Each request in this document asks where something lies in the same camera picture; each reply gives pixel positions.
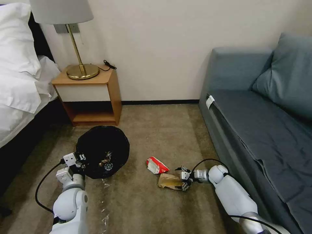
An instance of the red and white package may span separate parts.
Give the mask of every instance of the red and white package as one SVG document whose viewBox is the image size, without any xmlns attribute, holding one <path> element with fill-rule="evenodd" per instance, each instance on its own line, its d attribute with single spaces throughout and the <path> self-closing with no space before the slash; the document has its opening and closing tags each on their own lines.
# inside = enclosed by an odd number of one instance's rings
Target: red and white package
<svg viewBox="0 0 312 234">
<path fill-rule="evenodd" d="M 161 161 L 155 157 L 150 157 L 147 161 L 147 169 L 154 174 L 161 174 L 169 171 L 169 168 L 165 166 Z"/>
</svg>

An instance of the baseboard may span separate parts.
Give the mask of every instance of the baseboard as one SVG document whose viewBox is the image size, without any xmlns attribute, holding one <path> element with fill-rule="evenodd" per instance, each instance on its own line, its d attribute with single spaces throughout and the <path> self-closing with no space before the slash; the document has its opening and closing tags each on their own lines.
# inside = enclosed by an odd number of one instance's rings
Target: baseboard
<svg viewBox="0 0 312 234">
<path fill-rule="evenodd" d="M 199 99 L 189 100 L 155 100 L 155 101 L 121 101 L 123 105 L 165 105 L 165 104 L 198 104 Z"/>
</svg>

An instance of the power cord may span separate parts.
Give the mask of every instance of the power cord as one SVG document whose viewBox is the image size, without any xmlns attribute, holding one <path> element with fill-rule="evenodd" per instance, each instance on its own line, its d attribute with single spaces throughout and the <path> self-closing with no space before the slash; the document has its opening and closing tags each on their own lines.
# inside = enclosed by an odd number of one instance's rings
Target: power cord
<svg viewBox="0 0 312 234">
<path fill-rule="evenodd" d="M 36 189 L 36 193 L 35 193 L 35 200 L 36 200 L 37 204 L 38 204 L 39 206 L 41 206 L 42 208 L 44 208 L 45 210 L 47 210 L 48 212 L 51 212 L 52 214 L 54 214 L 54 213 L 53 213 L 53 210 L 47 208 L 45 205 L 43 205 L 41 202 L 39 202 L 39 200 L 38 200 L 38 191 L 39 191 L 39 188 L 40 188 L 42 182 L 45 180 L 45 178 L 46 178 L 55 168 L 57 168 L 58 166 L 60 166 L 60 165 L 62 165 L 62 164 L 65 164 L 64 159 L 61 159 L 60 162 L 59 162 L 57 165 L 55 165 L 54 167 L 51 168 L 51 170 L 48 171 L 48 173 L 42 178 L 42 180 L 41 180 L 40 183 L 38 184 L 37 189 Z"/>
<path fill-rule="evenodd" d="M 275 231 L 277 234 L 282 234 L 280 231 L 278 231 L 275 227 L 273 227 L 272 225 L 269 225 L 266 222 L 263 222 L 261 220 L 257 220 L 257 219 L 253 219 L 253 218 L 249 218 L 249 217 L 245 217 L 245 216 L 240 216 L 240 215 L 229 215 L 231 218 L 242 218 L 242 219 L 248 219 L 257 223 L 260 223 L 264 226 L 267 226 L 269 228 L 271 228 L 273 231 Z"/>
<path fill-rule="evenodd" d="M 110 69 L 114 69 L 114 70 L 117 69 L 117 67 L 111 65 L 111 64 L 110 64 L 108 61 L 106 61 L 106 60 L 104 60 L 104 64 L 105 64 L 106 66 L 108 66 L 108 69 L 107 69 L 107 70 L 104 70 L 104 69 L 98 67 L 98 68 L 101 69 L 102 71 L 105 71 L 105 72 L 106 72 L 106 71 L 109 71 Z"/>
<path fill-rule="evenodd" d="M 215 161 L 215 162 L 218 162 L 218 163 L 220 163 L 221 165 L 223 165 L 223 166 L 227 169 L 228 172 L 230 172 L 230 170 L 228 169 L 228 167 L 227 167 L 223 162 L 221 162 L 220 160 L 217 160 L 217 159 L 204 159 L 204 160 L 201 160 L 199 163 L 196 164 L 196 166 L 195 166 L 195 167 L 193 168 L 193 170 L 192 170 L 192 173 L 194 172 L 194 170 L 196 169 L 196 167 L 199 166 L 199 164 L 201 164 L 201 163 L 203 163 L 203 162 L 205 162 L 205 161 Z"/>
</svg>

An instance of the nightstand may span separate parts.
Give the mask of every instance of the nightstand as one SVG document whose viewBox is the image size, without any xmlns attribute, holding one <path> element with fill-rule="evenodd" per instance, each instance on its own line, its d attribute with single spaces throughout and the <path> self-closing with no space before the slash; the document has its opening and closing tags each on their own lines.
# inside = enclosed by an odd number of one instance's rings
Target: nightstand
<svg viewBox="0 0 312 234">
<path fill-rule="evenodd" d="M 71 80 L 66 75 L 69 67 L 52 84 L 73 126 L 118 125 L 122 105 L 116 70 L 100 70 L 88 80 Z"/>
</svg>

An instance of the trash bag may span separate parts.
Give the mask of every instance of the trash bag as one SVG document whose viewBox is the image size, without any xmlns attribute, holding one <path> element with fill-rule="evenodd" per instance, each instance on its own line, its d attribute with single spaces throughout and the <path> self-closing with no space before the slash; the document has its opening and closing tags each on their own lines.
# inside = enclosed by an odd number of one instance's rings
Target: trash bag
<svg viewBox="0 0 312 234">
<path fill-rule="evenodd" d="M 76 151 L 86 158 L 86 176 L 92 179 L 107 178 L 127 162 L 130 144 L 119 128 L 96 126 L 79 137 Z"/>
</svg>

